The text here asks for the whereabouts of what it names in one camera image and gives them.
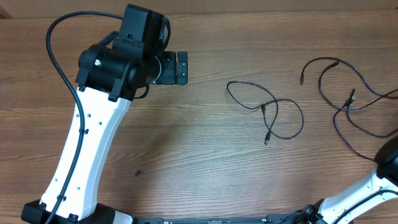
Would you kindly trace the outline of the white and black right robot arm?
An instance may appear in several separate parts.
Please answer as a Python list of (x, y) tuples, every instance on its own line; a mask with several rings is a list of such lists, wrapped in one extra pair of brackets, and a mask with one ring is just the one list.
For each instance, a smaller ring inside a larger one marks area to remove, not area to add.
[(397, 137), (374, 157), (376, 166), (363, 179), (326, 198), (318, 209), (324, 223), (350, 223), (380, 203), (397, 197)]

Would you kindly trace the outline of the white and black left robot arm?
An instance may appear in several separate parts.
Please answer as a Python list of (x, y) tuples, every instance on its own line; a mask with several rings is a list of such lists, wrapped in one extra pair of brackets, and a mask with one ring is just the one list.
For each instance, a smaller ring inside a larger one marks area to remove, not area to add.
[(24, 205), (27, 223), (135, 223), (134, 216), (98, 203), (98, 186), (116, 130), (137, 90), (188, 82), (188, 54), (167, 50), (167, 17), (128, 5), (118, 31), (80, 55), (74, 117), (63, 152), (42, 197)]

